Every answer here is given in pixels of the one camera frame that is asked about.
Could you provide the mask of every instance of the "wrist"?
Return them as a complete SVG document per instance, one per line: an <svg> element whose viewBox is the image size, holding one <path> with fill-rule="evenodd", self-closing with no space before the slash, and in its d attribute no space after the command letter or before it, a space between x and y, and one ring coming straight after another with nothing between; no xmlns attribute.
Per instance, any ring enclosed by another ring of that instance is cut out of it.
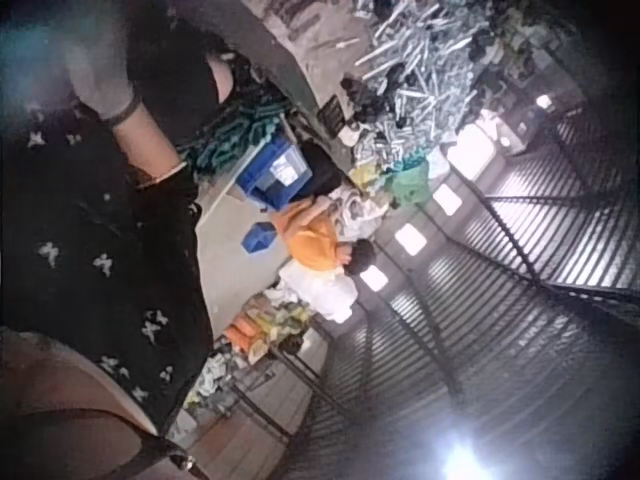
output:
<svg viewBox="0 0 640 480"><path fill-rule="evenodd" d="M131 91L131 97L129 99L129 102L127 104L125 104L125 106L123 108L120 109L120 111L118 113L116 113L115 115L111 115L109 117L103 117L102 121L109 127L109 128L115 128L118 125L120 125L122 122L124 122L125 120L127 120L140 106L140 104L142 103L142 99L140 98L139 95L135 95L133 90Z"/></svg>

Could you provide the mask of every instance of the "blue box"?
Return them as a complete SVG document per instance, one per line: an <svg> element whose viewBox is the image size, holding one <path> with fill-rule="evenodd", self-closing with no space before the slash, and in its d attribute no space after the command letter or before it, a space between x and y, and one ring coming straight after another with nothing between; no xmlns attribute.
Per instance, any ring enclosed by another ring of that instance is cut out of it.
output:
<svg viewBox="0 0 640 480"><path fill-rule="evenodd" d="M244 194L280 211L311 178L302 153L280 135L265 145L236 179Z"/></svg>
<svg viewBox="0 0 640 480"><path fill-rule="evenodd" d="M277 235L272 223L257 222L242 239L242 246L248 253L261 252L271 246Z"/></svg>

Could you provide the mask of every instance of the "black wristband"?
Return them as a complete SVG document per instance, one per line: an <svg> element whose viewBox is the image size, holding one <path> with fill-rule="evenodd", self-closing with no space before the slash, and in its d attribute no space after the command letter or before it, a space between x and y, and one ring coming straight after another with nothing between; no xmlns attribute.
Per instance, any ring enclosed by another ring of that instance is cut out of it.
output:
<svg viewBox="0 0 640 480"><path fill-rule="evenodd" d="M140 95L134 93L133 100L131 100L129 105L127 105L127 108L125 108L119 114L117 114L117 115L115 115L115 116L113 116L111 118L107 118L105 120L102 120L102 121L109 128L113 128L113 127L121 124L122 122L124 122L127 118L129 118L131 116L131 114L136 111L136 109L138 108L138 106L140 105L141 102L142 102L142 98L140 97Z"/></svg>

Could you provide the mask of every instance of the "hand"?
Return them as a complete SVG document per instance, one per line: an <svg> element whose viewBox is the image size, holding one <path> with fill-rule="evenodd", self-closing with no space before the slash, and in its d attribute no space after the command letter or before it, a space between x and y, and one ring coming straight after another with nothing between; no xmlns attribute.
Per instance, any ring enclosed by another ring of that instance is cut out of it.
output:
<svg viewBox="0 0 640 480"><path fill-rule="evenodd" d="M327 208L331 206L331 203L332 202L329 197L321 195L316 198L315 202L313 203L313 206L316 207L318 210L324 212Z"/></svg>
<svg viewBox="0 0 640 480"><path fill-rule="evenodd" d="M127 77L125 32L117 13L109 9L87 13L81 22L64 39L69 79L80 101L109 120L134 99Z"/></svg>

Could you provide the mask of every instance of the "green fabric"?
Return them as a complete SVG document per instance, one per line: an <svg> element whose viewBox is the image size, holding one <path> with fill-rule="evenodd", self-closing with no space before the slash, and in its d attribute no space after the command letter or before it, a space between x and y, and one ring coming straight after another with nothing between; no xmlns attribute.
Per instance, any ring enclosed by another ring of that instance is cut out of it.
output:
<svg viewBox="0 0 640 480"><path fill-rule="evenodd" d="M177 147L180 156L199 179L215 179L231 168L252 145L269 140L280 125L280 115L290 108L279 93L262 86L236 98L218 118L193 140Z"/></svg>
<svg viewBox="0 0 640 480"><path fill-rule="evenodd" d="M429 162L402 172L386 176L385 190L391 193L401 206L423 203L431 198L429 189Z"/></svg>

